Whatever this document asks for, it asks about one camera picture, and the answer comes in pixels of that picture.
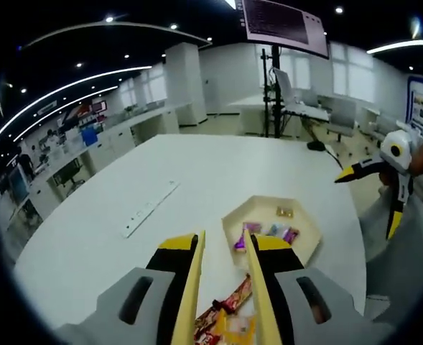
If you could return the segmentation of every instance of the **hexagonal tray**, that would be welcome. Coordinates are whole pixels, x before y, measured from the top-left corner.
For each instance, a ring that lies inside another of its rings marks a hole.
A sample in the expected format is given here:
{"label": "hexagonal tray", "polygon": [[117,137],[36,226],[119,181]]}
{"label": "hexagonal tray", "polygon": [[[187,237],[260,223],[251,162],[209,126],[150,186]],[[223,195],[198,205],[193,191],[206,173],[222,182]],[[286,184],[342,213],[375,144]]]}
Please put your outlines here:
{"label": "hexagonal tray", "polygon": [[[291,208],[294,214],[293,218],[278,216],[276,214],[276,208],[278,206]],[[243,222],[245,221],[262,223],[264,225],[263,230],[273,223],[289,224],[299,229],[300,234],[292,244],[292,248],[304,266],[307,265],[322,238],[320,230],[308,212],[303,209],[299,201],[270,196],[251,196],[247,201],[223,218],[223,230],[226,234],[233,263],[235,266],[244,270],[248,269],[246,253],[237,252],[233,248],[233,245],[240,238]]]}

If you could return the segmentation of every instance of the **white table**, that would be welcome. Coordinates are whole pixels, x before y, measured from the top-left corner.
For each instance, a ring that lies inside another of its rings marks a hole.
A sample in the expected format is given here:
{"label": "white table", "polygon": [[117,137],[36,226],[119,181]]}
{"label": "white table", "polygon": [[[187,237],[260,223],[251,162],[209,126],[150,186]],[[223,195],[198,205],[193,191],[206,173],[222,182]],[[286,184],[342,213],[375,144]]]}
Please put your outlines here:
{"label": "white table", "polygon": [[[262,94],[241,99],[240,101],[229,104],[229,106],[239,108],[240,124],[245,133],[263,133],[264,132],[264,111],[265,103]],[[284,135],[299,137],[302,128],[300,117],[308,117],[319,121],[329,121],[329,115],[324,109],[306,106],[304,104],[285,104],[284,107],[289,113],[295,113],[293,119],[289,120]]]}
{"label": "white table", "polygon": [[[38,228],[14,269],[19,287],[52,328],[80,323],[97,297],[165,239],[206,230],[197,314],[227,298],[244,273],[233,266],[221,218],[252,195],[296,198],[322,232],[310,266],[345,288],[363,313],[366,264],[349,187],[337,163],[305,143],[255,137],[160,135],[70,195]],[[168,180],[180,186],[128,238],[128,217]],[[254,311],[247,303],[244,313]]]}

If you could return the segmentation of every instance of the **computer screen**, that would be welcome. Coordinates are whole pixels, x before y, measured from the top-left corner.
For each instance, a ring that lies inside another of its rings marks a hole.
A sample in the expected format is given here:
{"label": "computer screen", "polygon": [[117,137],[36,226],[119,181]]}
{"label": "computer screen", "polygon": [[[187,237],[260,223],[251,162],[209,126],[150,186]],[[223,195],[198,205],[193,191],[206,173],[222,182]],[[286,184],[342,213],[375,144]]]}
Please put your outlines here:
{"label": "computer screen", "polygon": [[248,40],[268,42],[329,58],[321,19],[283,0],[237,0]]}

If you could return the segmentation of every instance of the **cable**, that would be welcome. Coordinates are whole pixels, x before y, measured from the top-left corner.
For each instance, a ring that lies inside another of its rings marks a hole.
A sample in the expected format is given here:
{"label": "cable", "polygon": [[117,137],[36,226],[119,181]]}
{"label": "cable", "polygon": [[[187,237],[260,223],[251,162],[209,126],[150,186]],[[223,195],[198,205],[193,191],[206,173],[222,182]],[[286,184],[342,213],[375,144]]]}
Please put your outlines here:
{"label": "cable", "polygon": [[339,164],[340,169],[343,170],[343,166],[342,166],[342,164],[340,164],[339,159],[335,155],[333,155],[331,152],[329,152],[328,150],[326,150],[326,152],[329,154],[329,156],[331,156],[332,158],[334,158],[334,160]]}

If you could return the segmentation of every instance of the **monitor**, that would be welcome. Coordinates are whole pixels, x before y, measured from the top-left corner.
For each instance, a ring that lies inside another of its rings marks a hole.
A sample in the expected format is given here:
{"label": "monitor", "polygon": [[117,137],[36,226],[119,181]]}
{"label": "monitor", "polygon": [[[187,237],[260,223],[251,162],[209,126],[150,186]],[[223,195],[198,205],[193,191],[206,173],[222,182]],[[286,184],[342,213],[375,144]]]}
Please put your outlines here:
{"label": "monitor", "polygon": [[329,59],[321,19],[283,2],[237,0],[247,39],[291,47]]}
{"label": "monitor", "polygon": [[282,98],[284,105],[294,103],[294,90],[291,87],[291,81],[289,81],[288,73],[274,68],[276,79],[280,85],[280,91],[282,92]]}

